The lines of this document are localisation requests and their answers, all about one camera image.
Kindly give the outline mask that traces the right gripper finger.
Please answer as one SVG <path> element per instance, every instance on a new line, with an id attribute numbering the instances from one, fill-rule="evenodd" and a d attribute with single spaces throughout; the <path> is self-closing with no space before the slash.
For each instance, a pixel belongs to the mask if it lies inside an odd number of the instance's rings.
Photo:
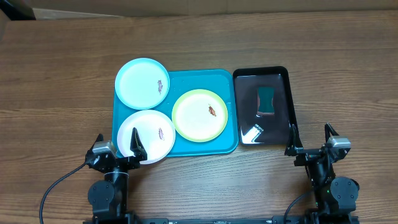
<path id="1" fill-rule="evenodd" d="M 339 134 L 335 131 L 330 123 L 325 124 L 325 141 L 331 142 L 335 136 L 339 136 Z"/>
<path id="2" fill-rule="evenodd" d="M 287 142 L 284 155 L 297 156 L 302 153 L 303 146 L 299 137 L 299 131 L 296 125 L 291 124 L 289 129 L 289 140 Z"/>

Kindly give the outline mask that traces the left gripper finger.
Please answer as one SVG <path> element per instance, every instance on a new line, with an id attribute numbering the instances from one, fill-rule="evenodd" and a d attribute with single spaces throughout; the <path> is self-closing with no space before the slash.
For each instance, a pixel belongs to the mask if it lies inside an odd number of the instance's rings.
<path id="1" fill-rule="evenodd" d="M 132 129 L 130 151 L 133 153 L 133 156 L 136 158 L 137 161 L 147 160 L 147 152 L 144 149 L 144 146 L 139 137 L 138 130 L 136 128 Z"/>
<path id="2" fill-rule="evenodd" d="M 99 134 L 93 143 L 93 145 L 88 150 L 89 152 L 102 152 L 102 142 L 103 142 L 103 135 Z"/>

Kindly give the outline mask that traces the green scrubbing sponge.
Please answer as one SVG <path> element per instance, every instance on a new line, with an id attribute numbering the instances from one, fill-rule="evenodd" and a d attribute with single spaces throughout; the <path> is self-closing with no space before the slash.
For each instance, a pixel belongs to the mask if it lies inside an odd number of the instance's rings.
<path id="1" fill-rule="evenodd" d="M 265 116 L 274 114 L 274 89 L 260 86 L 257 89 L 257 115 Z"/>

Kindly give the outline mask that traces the light blue plate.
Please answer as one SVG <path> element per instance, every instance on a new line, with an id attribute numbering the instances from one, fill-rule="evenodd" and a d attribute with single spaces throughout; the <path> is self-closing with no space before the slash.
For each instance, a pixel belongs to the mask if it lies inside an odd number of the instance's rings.
<path id="1" fill-rule="evenodd" d="M 151 58 L 136 58 L 124 64 L 114 82 L 117 97 L 135 110 L 156 107 L 165 99 L 169 88 L 168 71 Z"/>

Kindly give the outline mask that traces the yellow-green plate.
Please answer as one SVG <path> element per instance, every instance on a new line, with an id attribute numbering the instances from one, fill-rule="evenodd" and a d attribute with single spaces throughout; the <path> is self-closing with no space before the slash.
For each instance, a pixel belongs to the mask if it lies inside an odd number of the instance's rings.
<path id="1" fill-rule="evenodd" d="M 225 129 L 228 109 L 216 93 L 205 89 L 190 90 L 176 100 L 172 122 L 183 138 L 207 142 L 217 138 Z"/>

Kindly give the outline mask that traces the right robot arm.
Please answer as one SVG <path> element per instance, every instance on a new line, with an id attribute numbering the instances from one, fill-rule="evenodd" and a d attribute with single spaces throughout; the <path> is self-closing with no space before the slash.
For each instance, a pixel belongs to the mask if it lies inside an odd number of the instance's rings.
<path id="1" fill-rule="evenodd" d="M 285 149 L 286 156 L 294 156 L 294 165 L 303 166 L 311 181 L 312 189 L 297 197 L 286 209 L 284 223 L 358 223 L 351 216 L 356 210 L 359 184 L 354 179 L 337 177 L 333 163 L 344 159 L 351 149 L 351 141 L 340 136 L 325 124 L 325 143 L 318 149 L 304 149 L 295 125 L 290 126 L 290 135 Z M 314 195 L 315 208 L 308 209 L 301 217 L 289 217 L 292 207 L 308 195 Z"/>

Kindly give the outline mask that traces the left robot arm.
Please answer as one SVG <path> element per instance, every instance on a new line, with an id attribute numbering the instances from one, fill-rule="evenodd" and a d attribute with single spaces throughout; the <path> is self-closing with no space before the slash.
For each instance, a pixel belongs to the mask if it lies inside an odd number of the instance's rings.
<path id="1" fill-rule="evenodd" d="M 118 157 L 112 141 L 104 141 L 99 134 L 87 151 L 85 164 L 90 169 L 104 174 L 104 179 L 95 182 L 88 190 L 88 201 L 93 209 L 92 223 L 140 223 L 140 219 L 128 210 L 129 170 L 140 168 L 147 159 L 138 130 L 132 129 L 129 157 Z"/>

